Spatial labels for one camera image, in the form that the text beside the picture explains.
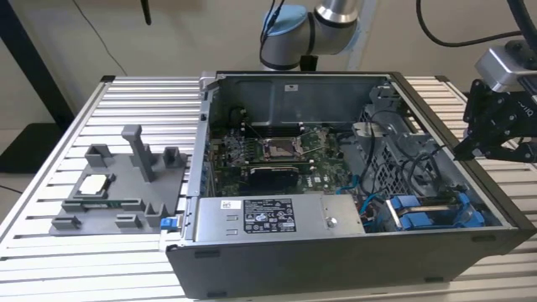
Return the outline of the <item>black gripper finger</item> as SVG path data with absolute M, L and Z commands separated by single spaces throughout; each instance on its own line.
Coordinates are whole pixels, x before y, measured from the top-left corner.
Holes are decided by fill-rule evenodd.
M 463 111 L 466 135 L 453 148 L 457 161 L 471 160 L 475 152 L 487 159 L 515 160 L 515 150 L 503 146 L 518 118 L 507 100 L 506 94 L 494 92 L 481 79 L 473 80 Z
M 483 155 L 487 159 L 509 162 L 535 163 L 535 142 L 521 142 L 515 148 L 503 146 L 511 137 L 494 137 L 483 142 Z

